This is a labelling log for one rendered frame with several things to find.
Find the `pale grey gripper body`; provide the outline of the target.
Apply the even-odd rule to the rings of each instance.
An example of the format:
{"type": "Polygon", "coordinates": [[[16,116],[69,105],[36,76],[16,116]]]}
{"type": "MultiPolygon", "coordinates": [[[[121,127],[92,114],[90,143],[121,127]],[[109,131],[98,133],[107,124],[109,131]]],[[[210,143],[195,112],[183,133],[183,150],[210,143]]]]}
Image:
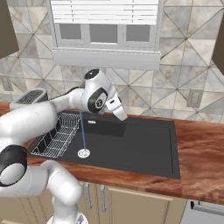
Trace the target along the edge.
{"type": "Polygon", "coordinates": [[[114,102],[113,114],[120,120],[124,121],[128,118],[121,103],[114,102]]]}

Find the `black sink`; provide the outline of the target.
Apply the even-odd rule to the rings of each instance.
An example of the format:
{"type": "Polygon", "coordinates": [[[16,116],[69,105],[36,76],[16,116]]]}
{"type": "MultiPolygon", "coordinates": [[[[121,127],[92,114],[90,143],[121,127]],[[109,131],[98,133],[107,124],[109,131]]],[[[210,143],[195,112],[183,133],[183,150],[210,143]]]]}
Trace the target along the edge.
{"type": "MultiPolygon", "coordinates": [[[[114,115],[88,113],[82,113],[82,116],[89,157],[79,158],[77,155],[83,149],[81,121],[62,157],[34,157],[180,178],[174,122],[135,117],[120,121],[114,115]]],[[[28,153],[33,156],[31,146],[28,153]]]]}

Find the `blue water stream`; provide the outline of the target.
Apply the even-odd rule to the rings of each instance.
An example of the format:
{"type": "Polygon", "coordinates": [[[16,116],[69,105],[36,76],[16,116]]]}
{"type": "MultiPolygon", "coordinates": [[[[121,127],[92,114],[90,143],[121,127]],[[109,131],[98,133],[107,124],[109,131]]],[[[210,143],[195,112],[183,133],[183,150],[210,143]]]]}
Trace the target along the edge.
{"type": "Polygon", "coordinates": [[[84,151],[86,151],[86,150],[87,150],[87,148],[86,148],[86,139],[85,139],[84,124],[83,124],[83,116],[82,116],[82,111],[81,111],[81,110],[80,110],[80,125],[81,125],[81,133],[82,133],[83,149],[84,149],[84,151]]]}

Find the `white sink drain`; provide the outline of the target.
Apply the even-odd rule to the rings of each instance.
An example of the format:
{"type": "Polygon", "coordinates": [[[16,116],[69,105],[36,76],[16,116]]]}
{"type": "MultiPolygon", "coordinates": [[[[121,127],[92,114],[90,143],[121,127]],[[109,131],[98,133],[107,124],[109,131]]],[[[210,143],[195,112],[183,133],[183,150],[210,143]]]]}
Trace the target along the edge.
{"type": "Polygon", "coordinates": [[[87,158],[90,156],[90,150],[88,149],[80,149],[77,153],[79,158],[87,158]]]}

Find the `black tap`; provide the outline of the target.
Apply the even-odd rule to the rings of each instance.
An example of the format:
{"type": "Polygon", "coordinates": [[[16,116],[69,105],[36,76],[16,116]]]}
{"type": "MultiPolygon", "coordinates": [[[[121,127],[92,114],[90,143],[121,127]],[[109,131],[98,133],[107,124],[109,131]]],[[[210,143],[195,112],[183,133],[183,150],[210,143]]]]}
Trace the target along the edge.
{"type": "Polygon", "coordinates": [[[82,95],[85,89],[85,83],[82,83],[78,87],[72,87],[70,90],[68,90],[65,95],[82,95]]]}

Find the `white window with blinds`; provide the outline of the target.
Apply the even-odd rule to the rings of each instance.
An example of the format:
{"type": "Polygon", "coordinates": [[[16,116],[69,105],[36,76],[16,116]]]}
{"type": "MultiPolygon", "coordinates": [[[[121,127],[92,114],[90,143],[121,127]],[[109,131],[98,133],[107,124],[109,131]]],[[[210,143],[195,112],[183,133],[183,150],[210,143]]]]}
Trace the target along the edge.
{"type": "Polygon", "coordinates": [[[57,65],[158,70],[165,0],[46,0],[57,65]]]}

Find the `grey toaster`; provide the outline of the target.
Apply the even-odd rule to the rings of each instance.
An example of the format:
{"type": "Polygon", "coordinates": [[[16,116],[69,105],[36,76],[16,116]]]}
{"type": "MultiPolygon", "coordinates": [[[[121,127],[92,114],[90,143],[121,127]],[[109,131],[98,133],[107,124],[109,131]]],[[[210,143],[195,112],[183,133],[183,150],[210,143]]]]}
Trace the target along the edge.
{"type": "Polygon", "coordinates": [[[44,102],[48,100],[47,91],[42,87],[37,87],[32,90],[27,90],[20,95],[16,100],[10,103],[10,111],[20,109],[26,105],[44,102]]]}

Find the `grey dishwasher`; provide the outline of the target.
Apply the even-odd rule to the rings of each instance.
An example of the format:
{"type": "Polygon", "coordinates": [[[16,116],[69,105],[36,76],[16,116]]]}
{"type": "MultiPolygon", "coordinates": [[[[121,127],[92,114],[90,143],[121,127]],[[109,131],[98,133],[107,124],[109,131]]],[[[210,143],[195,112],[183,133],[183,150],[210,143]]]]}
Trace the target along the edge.
{"type": "Polygon", "coordinates": [[[224,205],[189,199],[180,224],[224,224],[224,205]]]}

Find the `grey wall outlet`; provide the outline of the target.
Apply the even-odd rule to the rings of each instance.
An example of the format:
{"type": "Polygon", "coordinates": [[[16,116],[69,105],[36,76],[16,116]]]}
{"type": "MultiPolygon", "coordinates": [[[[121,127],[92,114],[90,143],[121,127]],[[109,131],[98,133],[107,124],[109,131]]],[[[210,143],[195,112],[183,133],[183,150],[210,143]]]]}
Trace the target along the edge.
{"type": "Polygon", "coordinates": [[[187,107],[198,108],[201,104],[203,91],[199,89],[191,89],[187,99],[187,107]]]}
{"type": "Polygon", "coordinates": [[[0,81],[2,82],[3,89],[5,91],[12,91],[13,87],[11,85],[11,80],[8,76],[0,75],[0,81]]]}

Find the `brown wall cupboard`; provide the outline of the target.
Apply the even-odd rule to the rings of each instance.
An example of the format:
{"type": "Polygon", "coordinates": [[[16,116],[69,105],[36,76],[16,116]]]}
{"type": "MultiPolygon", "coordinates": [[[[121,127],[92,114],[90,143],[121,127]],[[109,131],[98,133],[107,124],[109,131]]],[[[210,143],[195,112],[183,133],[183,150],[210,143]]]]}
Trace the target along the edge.
{"type": "Polygon", "coordinates": [[[0,59],[19,50],[6,0],[0,0],[0,59]]]}
{"type": "Polygon", "coordinates": [[[220,24],[220,30],[213,50],[212,60],[224,75],[224,18],[220,24]]]}

